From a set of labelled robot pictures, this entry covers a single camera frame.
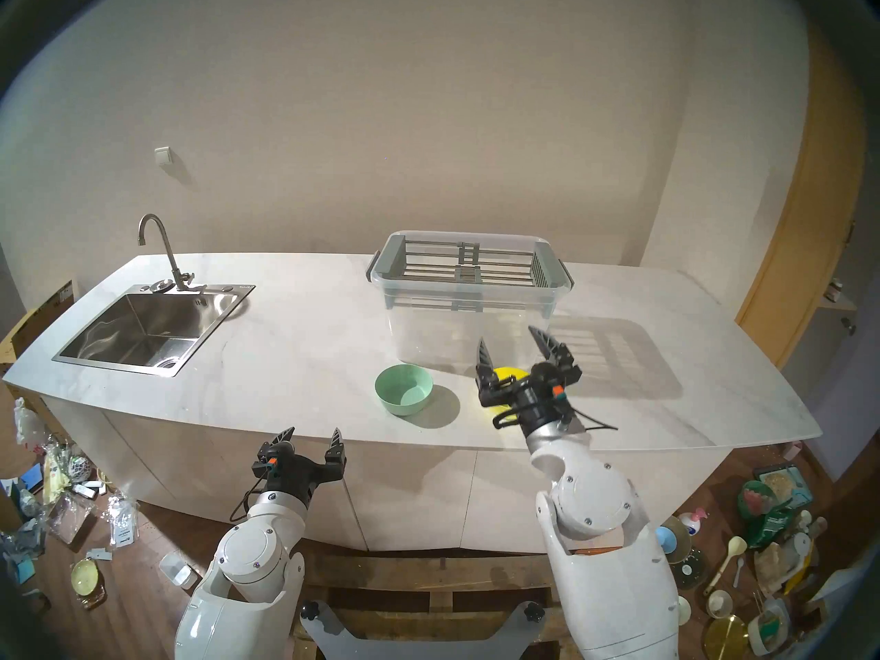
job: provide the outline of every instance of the white spoon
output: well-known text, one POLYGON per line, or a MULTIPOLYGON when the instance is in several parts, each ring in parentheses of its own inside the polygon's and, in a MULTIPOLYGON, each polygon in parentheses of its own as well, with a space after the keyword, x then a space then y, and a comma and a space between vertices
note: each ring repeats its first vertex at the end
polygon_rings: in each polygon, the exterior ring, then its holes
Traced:
POLYGON ((721 575, 724 572, 724 569, 727 568, 727 564, 730 563, 730 559, 734 556, 739 556, 745 553, 746 544, 745 539, 742 537, 734 537, 727 543, 727 558, 724 559, 724 563, 721 564, 721 567, 718 569, 718 572, 715 573, 715 576, 712 578, 712 581, 709 583, 709 586, 703 590, 703 595, 708 596, 712 593, 712 589, 715 589, 715 585, 718 583, 718 580, 721 579, 721 575))
POLYGON ((745 565, 745 558, 740 556, 737 558, 737 574, 733 578, 733 588, 737 589, 739 587, 739 571, 743 569, 743 565, 745 565))

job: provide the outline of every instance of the kitchen counter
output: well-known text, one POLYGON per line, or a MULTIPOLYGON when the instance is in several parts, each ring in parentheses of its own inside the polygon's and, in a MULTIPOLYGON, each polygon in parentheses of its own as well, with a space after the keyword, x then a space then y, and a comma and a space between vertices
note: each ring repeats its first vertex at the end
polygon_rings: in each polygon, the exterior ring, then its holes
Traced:
MULTIPOLYGON (((419 414, 387 413, 373 380, 397 363, 369 255, 200 253, 177 256, 196 283, 255 284, 175 377, 53 362, 88 321, 135 284, 168 276, 164 255, 136 257, 55 321, 4 380, 111 412, 221 429, 463 450, 523 450, 495 430, 471 377, 432 371, 419 414)), ((658 451, 803 440, 819 427, 782 375, 715 300, 681 274, 569 264, 575 288, 550 333, 584 376, 574 406, 618 431, 591 448, 658 451)))

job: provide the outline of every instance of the yellow bowl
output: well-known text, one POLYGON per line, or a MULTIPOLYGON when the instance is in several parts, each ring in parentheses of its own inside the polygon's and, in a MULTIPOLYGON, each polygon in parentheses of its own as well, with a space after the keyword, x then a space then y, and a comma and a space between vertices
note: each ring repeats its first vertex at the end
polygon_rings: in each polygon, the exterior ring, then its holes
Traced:
POLYGON ((88 558, 79 561, 70 571, 70 584, 80 596, 88 596, 98 586, 98 566, 88 558))
MULTIPOLYGON (((511 376, 515 377, 515 379, 517 380, 522 380, 529 375, 529 372, 523 371, 522 369, 517 369, 514 366, 499 366, 497 369, 495 369, 495 374, 501 380, 504 380, 505 378, 509 378, 511 376)), ((499 407, 489 407, 489 411, 492 412, 493 416, 503 414, 508 409, 510 409, 510 407, 508 407, 506 404, 500 405, 499 407)))

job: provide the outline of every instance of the stainless steel sink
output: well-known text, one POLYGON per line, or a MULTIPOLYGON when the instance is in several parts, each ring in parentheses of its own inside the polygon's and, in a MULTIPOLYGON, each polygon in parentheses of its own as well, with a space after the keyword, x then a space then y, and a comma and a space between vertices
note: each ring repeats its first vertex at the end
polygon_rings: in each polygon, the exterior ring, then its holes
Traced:
POLYGON ((154 293, 132 286, 65 345, 56 362, 174 376, 253 286, 154 293))

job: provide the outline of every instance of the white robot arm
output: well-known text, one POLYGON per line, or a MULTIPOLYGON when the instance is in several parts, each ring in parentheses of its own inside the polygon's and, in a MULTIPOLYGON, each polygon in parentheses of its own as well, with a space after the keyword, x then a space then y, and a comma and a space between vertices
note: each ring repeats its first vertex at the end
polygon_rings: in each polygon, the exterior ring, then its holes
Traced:
POLYGON ((305 576, 303 556, 291 552, 305 532, 315 488, 340 480, 346 463, 338 429, 324 464, 298 456, 292 435, 292 428, 285 430, 257 453, 253 474, 257 484, 265 479, 266 486, 245 494, 247 520, 234 525, 217 545, 178 626, 177 660, 283 657, 305 576), (251 494, 260 496, 248 509, 251 494), (245 601, 229 598, 233 584, 245 601))
MULTIPOLYGON (((620 471, 591 454, 583 436, 571 437, 591 430, 578 426, 565 395, 581 371, 564 344, 539 329, 531 332, 546 360, 525 378, 500 380, 481 342, 477 388, 484 407, 511 406, 493 419, 495 427, 519 425, 531 463, 553 481, 549 493, 538 493, 535 515, 569 632, 587 660, 674 658, 678 592, 639 495, 620 471), (614 551, 570 553, 562 541, 591 539, 618 526, 624 545, 614 551)), ((292 433, 284 431, 258 452, 253 473, 258 484, 266 479, 266 487, 245 494, 247 521, 220 540, 180 621, 177 660, 283 656, 305 574, 293 547, 305 531, 312 492, 340 480, 345 469, 339 430, 324 465, 297 456, 292 433), (260 497, 248 509, 250 494, 260 497), (233 584, 245 601, 229 598, 233 584)))
POLYGON ((678 656, 678 591, 672 573, 632 483, 597 459, 577 432, 565 387, 581 370, 563 343, 531 328, 547 361, 528 377, 499 380, 484 343, 477 387, 484 407, 511 409, 495 417, 497 428, 519 425, 531 463, 553 481, 539 492, 535 515, 569 632, 587 660, 678 656), (623 547, 596 555, 570 553, 562 537, 592 539, 621 526, 623 547))

